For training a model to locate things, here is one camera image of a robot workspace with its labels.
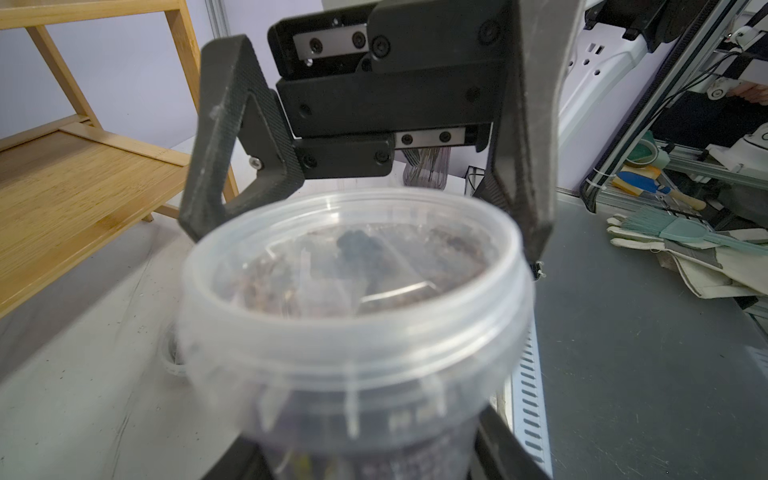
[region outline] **green brush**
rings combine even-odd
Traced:
[[[707,241],[726,245],[745,253],[768,255],[768,248],[710,232],[701,223],[674,217],[652,207],[643,207],[630,215],[621,223],[621,228],[676,242]]]

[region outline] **wooden shelf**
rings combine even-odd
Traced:
[[[178,0],[0,0],[0,30],[177,9]]]
[[[56,124],[0,152],[0,316],[178,194],[187,178],[188,155]]]
[[[0,139],[0,317],[184,188],[190,157],[101,129],[45,25],[164,12],[195,108],[200,49],[184,0],[0,0],[0,30],[26,27],[75,115]],[[223,196],[237,195],[232,168]]]

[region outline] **clear plastic container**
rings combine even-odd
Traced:
[[[277,478],[464,478],[521,355],[533,284],[510,217],[435,190],[351,190],[244,214],[195,246],[187,375]]]

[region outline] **black cable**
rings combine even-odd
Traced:
[[[645,128],[646,125],[649,125],[656,121],[657,118],[659,118],[659,115],[661,115],[664,112],[664,107],[667,106],[667,104],[672,101],[676,96],[683,94],[684,92],[688,91],[689,89],[695,87],[702,81],[706,80],[707,77],[709,77],[711,74],[714,73],[715,70],[717,70],[717,67],[720,67],[720,65],[726,61],[728,58],[733,57],[734,55],[740,55],[740,52],[738,51],[732,51],[729,52],[727,55],[722,57],[720,60],[715,62],[711,67],[709,67],[707,70],[703,71],[701,74],[699,74],[697,77],[695,77],[693,80],[688,82],[687,84],[680,87],[679,90],[677,90],[675,93],[667,96],[665,99],[662,100],[661,105],[659,105],[659,108],[654,112],[654,114],[651,116],[650,120],[648,120],[642,128]]]

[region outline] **table surface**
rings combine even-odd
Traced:
[[[650,252],[611,246],[608,216],[558,202],[536,285],[554,477],[766,478],[764,333]]]

